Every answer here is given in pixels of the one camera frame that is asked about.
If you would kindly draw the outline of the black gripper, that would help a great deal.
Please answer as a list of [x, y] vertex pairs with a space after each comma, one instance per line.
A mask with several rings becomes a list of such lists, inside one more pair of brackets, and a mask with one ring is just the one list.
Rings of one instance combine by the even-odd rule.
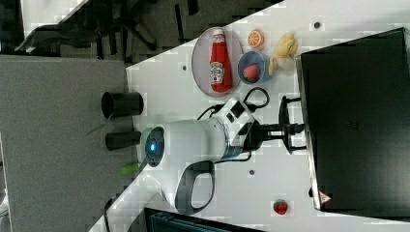
[[265, 141], [281, 140], [281, 126], [279, 124], [261, 125], [255, 121], [252, 125], [246, 124], [245, 131], [248, 134], [243, 145], [244, 153], [258, 150]]

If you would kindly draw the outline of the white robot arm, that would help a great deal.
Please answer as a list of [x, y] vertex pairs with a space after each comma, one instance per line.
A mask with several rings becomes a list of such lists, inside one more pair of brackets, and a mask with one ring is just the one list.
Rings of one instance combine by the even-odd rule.
[[290, 102], [287, 97], [282, 99], [279, 121], [271, 125], [255, 120], [257, 105], [232, 98], [219, 104], [216, 113], [204, 120], [164, 123], [143, 132], [107, 134], [108, 150], [138, 145], [146, 166], [104, 211], [110, 217], [136, 217], [159, 193], [180, 214], [199, 212], [201, 209], [192, 205], [195, 179], [208, 174], [214, 180], [215, 164], [235, 161], [270, 140], [280, 139], [290, 153], [299, 149], [291, 144], [291, 137], [305, 126], [289, 122]]

